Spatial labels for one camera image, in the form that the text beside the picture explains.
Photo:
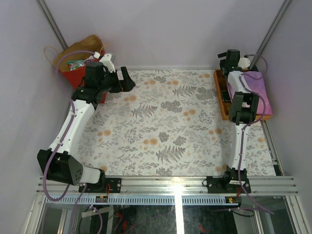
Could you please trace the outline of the red brown paper bag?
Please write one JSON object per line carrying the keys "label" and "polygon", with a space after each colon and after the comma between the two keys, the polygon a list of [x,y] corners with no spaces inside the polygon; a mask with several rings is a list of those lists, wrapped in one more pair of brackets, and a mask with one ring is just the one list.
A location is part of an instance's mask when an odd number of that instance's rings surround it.
{"label": "red brown paper bag", "polygon": [[98,61],[99,56],[104,55],[105,46],[101,39],[96,35],[90,35],[81,41],[75,42],[61,53],[57,53],[54,60],[50,60],[46,54],[47,50],[56,48],[46,46],[43,49],[45,58],[57,69],[57,74],[60,74],[66,79],[74,89],[83,85],[83,77],[85,76],[86,63]]}

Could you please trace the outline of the teal snack packet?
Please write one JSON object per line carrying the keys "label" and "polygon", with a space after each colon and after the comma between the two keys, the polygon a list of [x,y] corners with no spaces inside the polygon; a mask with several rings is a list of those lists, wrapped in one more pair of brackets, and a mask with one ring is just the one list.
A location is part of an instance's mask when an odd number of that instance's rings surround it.
{"label": "teal snack packet", "polygon": [[87,62],[88,62],[88,59],[68,61],[67,62],[68,70],[73,71],[73,70],[76,70],[78,68],[84,67]]}

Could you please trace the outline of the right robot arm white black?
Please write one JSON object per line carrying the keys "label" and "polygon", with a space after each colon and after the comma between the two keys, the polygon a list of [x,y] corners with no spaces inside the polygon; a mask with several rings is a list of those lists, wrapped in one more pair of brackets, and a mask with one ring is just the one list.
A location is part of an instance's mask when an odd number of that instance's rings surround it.
{"label": "right robot arm white black", "polygon": [[223,189],[231,193],[239,186],[249,186],[245,166],[246,142],[250,125],[256,118],[259,96],[245,81],[243,68],[239,66],[239,50],[228,49],[218,54],[218,58],[222,75],[234,94],[229,109],[229,120],[233,124],[231,157],[222,180]]}

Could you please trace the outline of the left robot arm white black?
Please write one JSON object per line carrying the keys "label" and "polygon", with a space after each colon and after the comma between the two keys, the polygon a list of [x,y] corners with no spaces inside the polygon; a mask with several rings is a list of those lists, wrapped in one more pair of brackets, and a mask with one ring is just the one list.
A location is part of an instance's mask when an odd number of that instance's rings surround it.
{"label": "left robot arm white black", "polygon": [[83,130],[104,94],[129,92],[135,87],[125,66],[121,73],[119,79],[107,62],[92,61],[86,65],[82,85],[71,97],[71,109],[60,132],[47,150],[38,152],[44,179],[71,185],[87,183],[98,193],[106,189],[104,171],[83,166],[76,154]]}

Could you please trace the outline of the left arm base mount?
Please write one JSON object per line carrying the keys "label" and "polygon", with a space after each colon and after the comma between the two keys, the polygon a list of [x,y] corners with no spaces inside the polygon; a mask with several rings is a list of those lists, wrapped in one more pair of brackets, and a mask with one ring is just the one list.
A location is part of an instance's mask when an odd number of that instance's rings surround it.
{"label": "left arm base mount", "polygon": [[100,170],[99,181],[95,184],[87,183],[85,193],[119,194],[121,191],[121,185],[121,178],[106,177],[105,172],[103,170]]}

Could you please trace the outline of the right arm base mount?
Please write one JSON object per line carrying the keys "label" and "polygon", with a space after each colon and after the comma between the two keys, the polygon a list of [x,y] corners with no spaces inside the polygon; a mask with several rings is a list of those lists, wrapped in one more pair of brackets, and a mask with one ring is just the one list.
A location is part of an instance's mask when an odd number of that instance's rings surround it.
{"label": "right arm base mount", "polygon": [[209,194],[251,193],[251,186],[247,177],[247,170],[236,170],[227,166],[222,177],[207,176],[202,186],[208,189]]}

